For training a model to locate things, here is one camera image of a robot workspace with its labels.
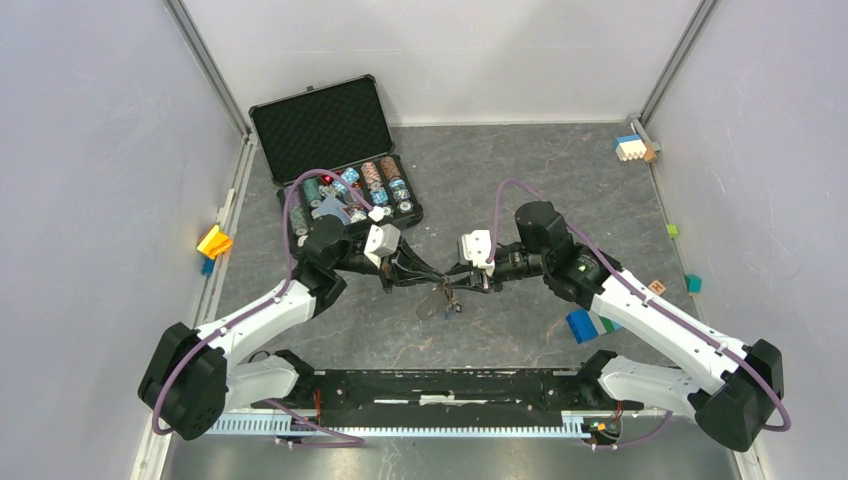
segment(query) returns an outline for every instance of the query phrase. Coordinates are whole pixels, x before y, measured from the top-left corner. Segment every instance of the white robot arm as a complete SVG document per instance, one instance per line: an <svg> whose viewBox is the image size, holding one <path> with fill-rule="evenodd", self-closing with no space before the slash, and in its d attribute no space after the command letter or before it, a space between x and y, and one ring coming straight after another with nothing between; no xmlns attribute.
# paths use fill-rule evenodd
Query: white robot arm
<svg viewBox="0 0 848 480"><path fill-rule="evenodd" d="M387 292L392 286L444 281L451 289L492 293L504 282L542 276L560 298L618 322L680 367L647 365L600 351L581 370L582 375L611 399L640 402L695 418L710 436L735 450L750 446L774 405L725 353L746 358L782 394L782 363L776 348L763 340L749 347L700 323L652 295L629 271L606 256L621 279L641 291L645 299L634 296L601 265L604 262L573 241L562 216L548 202L528 203L516 211L521 242L498 248L494 262L486 258L491 246L488 231L464 235L459 242L460 263L446 273L433 270L415 255L391 225L374 225L365 242L355 242L346 237L340 222L324 218L313 227L285 295L279 296L285 283L281 282L227 317L195 331L177 324L163 335L139 387L139 397L151 407L176 359L199 338L246 315L241 323L209 343L168 392L168 408L163 409L162 418L184 438L199 436L225 411L267 398L285 398L292 392L298 372L282 357L241 362L286 329L331 306L345 286L336 269L379 276ZM457 274L465 276L445 280ZM696 337L650 303L673 312L719 348Z"/></svg>

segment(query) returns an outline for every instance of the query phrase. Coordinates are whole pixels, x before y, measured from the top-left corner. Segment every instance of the white bracket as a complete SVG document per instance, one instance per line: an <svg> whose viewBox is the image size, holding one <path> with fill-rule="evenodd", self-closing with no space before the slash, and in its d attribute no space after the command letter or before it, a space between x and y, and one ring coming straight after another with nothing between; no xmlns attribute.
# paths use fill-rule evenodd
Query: white bracket
<svg viewBox="0 0 848 480"><path fill-rule="evenodd" d="M495 262L487 262L492 250L492 235L488 230L474 230L459 238L459 263L471 264L474 268L484 270L486 275L495 273Z"/></svg>
<svg viewBox="0 0 848 480"><path fill-rule="evenodd" d="M400 230L394 225L371 225L368 238L365 240L365 257L375 266L380 266L380 258L397 251L400 242Z"/></svg>

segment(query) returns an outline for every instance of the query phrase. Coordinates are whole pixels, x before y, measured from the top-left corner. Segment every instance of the orange block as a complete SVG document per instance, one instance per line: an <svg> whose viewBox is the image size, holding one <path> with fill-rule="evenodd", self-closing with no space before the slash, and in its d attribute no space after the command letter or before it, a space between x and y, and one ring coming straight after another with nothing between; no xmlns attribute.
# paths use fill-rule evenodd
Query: orange block
<svg viewBox="0 0 848 480"><path fill-rule="evenodd" d="M220 226L215 224L200 239L200 243L197 245L197 251L215 260L218 255L226 252L232 246L233 241L230 240L230 237L221 231Z"/></svg>

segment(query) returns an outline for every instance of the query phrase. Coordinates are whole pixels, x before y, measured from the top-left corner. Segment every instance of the stack of poker chips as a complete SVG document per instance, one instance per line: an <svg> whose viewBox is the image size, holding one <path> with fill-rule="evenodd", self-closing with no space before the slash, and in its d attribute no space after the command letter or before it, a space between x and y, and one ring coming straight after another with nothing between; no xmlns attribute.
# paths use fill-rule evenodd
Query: stack of poker chips
<svg viewBox="0 0 848 480"><path fill-rule="evenodd" d="M380 172L377 171L377 166L374 162L365 162L362 164L362 175L365 177L365 184L368 185L368 190L371 192L371 200L374 205L386 206L389 204L389 194L383 188Z"/></svg>
<svg viewBox="0 0 848 480"><path fill-rule="evenodd" d="M309 233L309 225L306 223L306 209L303 208L300 194L296 190L289 188L286 194L291 197L289 222L291 222L292 231L298 237L302 237Z"/></svg>
<svg viewBox="0 0 848 480"><path fill-rule="evenodd" d="M392 157L385 157L380 160L380 167L386 178L389 179L389 189L392 191L392 197L398 202L398 210L401 213L412 211L412 202L409 200L409 189L406 188L406 182L400 176L400 169Z"/></svg>
<svg viewBox="0 0 848 480"><path fill-rule="evenodd" d="M359 172L351 167L347 167L344 172L340 175L342 180L347 182L348 185L353 185L357 180L359 180ZM339 194L344 195L347 193L347 187L342 185L342 182L338 180L333 180L333 188L336 189Z"/></svg>
<svg viewBox="0 0 848 480"><path fill-rule="evenodd" d="M317 178L307 178L303 182L303 195L306 197L306 203L309 204L310 208L318 208L321 205L323 197Z"/></svg>
<svg viewBox="0 0 848 480"><path fill-rule="evenodd" d="M412 201L409 200L409 189L406 188L406 182L400 178L396 178L389 182L389 188L392 190L392 196L398 204L398 210L401 213L412 211Z"/></svg>

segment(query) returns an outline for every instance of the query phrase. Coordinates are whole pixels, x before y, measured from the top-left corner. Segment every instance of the metal frame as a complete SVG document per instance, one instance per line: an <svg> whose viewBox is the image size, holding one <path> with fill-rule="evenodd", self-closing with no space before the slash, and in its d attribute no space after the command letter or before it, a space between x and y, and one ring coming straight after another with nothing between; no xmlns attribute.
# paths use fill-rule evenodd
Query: metal frame
<svg viewBox="0 0 848 480"><path fill-rule="evenodd" d="M650 123L657 111L657 106L660 101L662 101L669 86L677 76L677 72L680 70L680 66L683 64L683 61L686 60L687 56L689 56L692 45L701 34L701 30L707 23L707 20L709 20L715 6L718 4L718 1L719 0L701 0L701 3L698 4L698 8L695 9L695 13L692 15L692 18L689 20L689 24L686 25L686 29L683 31L683 36L680 37L680 40L677 42L677 46L674 47L674 52L672 52L671 58L669 58L668 63L665 65L665 68L663 68L660 78L657 80L656 85L654 85L654 89L651 91L651 94L648 95L648 100L645 102L645 106L642 107L641 119L643 124L647 125Z"/></svg>
<svg viewBox="0 0 848 480"><path fill-rule="evenodd" d="M227 116L230 117L233 126L242 135L249 135L251 133L250 124L242 116L238 103L236 103L235 97L233 97L233 93L227 86L227 82L224 81L224 77L218 70L217 65L215 65L215 61L212 59L206 43L203 42L203 37L200 36L197 25L191 19L191 15L189 15L185 4L182 0L164 0L164 2L168 11L174 17L174 21L177 23L180 32L182 32L188 47L197 59L200 69L203 70L218 98L221 99L224 110L227 112Z"/></svg>

